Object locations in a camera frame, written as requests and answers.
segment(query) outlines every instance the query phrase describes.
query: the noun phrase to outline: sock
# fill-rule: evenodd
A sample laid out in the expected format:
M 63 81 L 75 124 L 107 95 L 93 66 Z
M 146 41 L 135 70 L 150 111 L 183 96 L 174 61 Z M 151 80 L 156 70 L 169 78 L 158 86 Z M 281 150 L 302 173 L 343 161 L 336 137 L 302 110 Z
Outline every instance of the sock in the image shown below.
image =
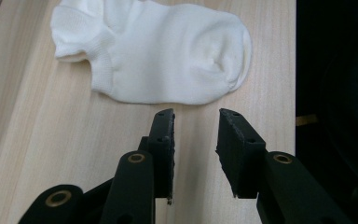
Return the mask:
M 121 102 L 207 104 L 235 91 L 250 64 L 241 20 L 196 5 L 62 0 L 50 26 L 55 57 L 89 60 L 92 89 Z

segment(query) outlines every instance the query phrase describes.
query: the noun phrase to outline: tabletop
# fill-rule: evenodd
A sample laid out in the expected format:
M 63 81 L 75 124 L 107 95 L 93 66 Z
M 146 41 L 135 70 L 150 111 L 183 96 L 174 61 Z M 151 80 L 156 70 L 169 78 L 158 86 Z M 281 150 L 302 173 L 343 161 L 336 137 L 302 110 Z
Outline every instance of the tabletop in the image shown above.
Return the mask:
M 173 204 L 156 223 L 260 223 L 255 200 L 233 198 L 217 154 L 219 108 L 243 114 L 268 150 L 295 148 L 295 0 L 158 0 L 233 13 L 249 29 L 253 57 L 236 91 L 207 105 L 135 105 L 90 89 L 88 62 L 60 63 L 49 23 L 58 0 L 0 5 L 0 223 L 16 223 L 44 190 L 87 191 L 114 176 L 154 115 L 173 108 Z

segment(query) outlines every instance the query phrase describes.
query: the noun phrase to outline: light wood surface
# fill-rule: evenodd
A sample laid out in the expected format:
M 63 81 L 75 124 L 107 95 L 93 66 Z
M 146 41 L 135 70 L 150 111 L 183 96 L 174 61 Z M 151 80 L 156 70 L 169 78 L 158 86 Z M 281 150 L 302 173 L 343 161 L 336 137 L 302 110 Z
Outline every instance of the light wood surface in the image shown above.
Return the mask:
M 45 189 L 84 191 L 114 176 L 153 116 L 173 108 L 173 205 L 157 202 L 157 223 L 260 223 L 255 200 L 234 199 L 217 154 L 218 109 L 242 113 L 268 150 L 294 153 L 295 0 L 159 0 L 193 3 L 241 17 L 253 39 L 250 74 L 208 105 L 128 105 L 90 90 L 90 64 L 53 57 L 49 22 L 57 0 L 0 6 L 0 223 L 16 223 Z

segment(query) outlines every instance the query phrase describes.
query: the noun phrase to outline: white sock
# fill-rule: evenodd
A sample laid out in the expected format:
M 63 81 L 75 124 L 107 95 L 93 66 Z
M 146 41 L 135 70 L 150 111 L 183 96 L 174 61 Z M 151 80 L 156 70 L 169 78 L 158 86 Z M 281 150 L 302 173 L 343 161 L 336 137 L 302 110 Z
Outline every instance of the white sock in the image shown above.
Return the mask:
M 251 39 L 229 13 L 139 0 L 62 0 L 56 58 L 89 60 L 92 88 L 127 103 L 202 105 L 244 81 Z

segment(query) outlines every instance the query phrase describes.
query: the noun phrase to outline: wood grain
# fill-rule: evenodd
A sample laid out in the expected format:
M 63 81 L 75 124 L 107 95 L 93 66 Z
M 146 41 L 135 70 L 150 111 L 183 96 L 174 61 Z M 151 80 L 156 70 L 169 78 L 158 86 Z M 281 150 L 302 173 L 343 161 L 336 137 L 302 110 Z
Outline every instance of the wood grain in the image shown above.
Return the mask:
M 16 223 L 45 189 L 84 191 L 115 174 L 153 116 L 173 108 L 174 201 L 157 202 L 157 223 L 260 223 L 254 200 L 232 197 L 217 154 L 218 109 L 242 113 L 269 150 L 294 153 L 295 0 L 160 0 L 193 3 L 241 17 L 253 39 L 250 74 L 208 105 L 128 105 L 90 90 L 90 64 L 59 63 L 49 21 L 58 1 L 0 6 L 0 223 Z

